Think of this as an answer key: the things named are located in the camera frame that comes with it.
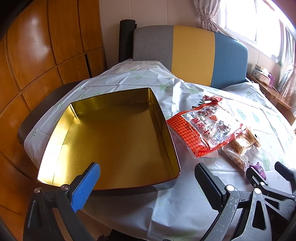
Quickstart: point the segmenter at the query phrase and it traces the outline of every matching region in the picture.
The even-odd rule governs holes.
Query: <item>screw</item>
[[[293,207],[292,205],[290,205],[290,206],[288,207],[288,213],[289,213],[290,215],[292,215],[292,214],[293,214],[293,211],[294,211],[294,207]]]
[[[68,185],[68,184],[64,184],[64,185],[61,186],[61,189],[62,189],[63,191],[66,191],[66,190],[69,189],[69,185]]]
[[[227,185],[226,189],[230,192],[234,191],[234,186],[233,185]]]
[[[40,188],[35,188],[34,193],[40,193]]]
[[[257,193],[257,194],[260,194],[261,193],[261,190],[259,188],[255,188],[254,189],[254,192]]]

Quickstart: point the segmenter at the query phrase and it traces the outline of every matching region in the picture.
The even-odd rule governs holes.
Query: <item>purple snack packet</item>
[[[253,167],[260,174],[260,176],[262,176],[262,178],[266,180],[265,172],[259,162],[257,162],[256,165],[249,165],[249,167]]]

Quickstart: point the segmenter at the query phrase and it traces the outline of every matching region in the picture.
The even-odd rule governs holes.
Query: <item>open tin container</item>
[[[150,88],[71,103],[50,136],[38,180],[70,184],[91,162],[101,167],[95,195],[138,194],[175,185],[181,171],[178,157]]]

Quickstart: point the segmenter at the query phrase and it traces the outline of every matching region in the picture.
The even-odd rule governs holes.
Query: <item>curtain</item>
[[[198,14],[200,15],[200,25],[202,29],[224,34],[238,40],[235,36],[214,21],[214,17],[219,12],[221,0],[193,0],[193,2]]]
[[[293,66],[293,72],[286,80],[280,94],[285,98],[291,106],[291,112],[296,117],[296,61]]]

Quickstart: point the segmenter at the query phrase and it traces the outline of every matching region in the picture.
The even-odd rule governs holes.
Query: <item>snack bag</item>
[[[194,158],[206,155],[229,143],[245,128],[219,106],[218,96],[204,96],[211,102],[180,112],[167,120],[170,128],[186,144]]]
[[[252,133],[251,128],[246,128],[230,143],[222,147],[222,151],[244,172],[247,171],[250,161],[246,156],[248,151],[260,147],[259,138]]]

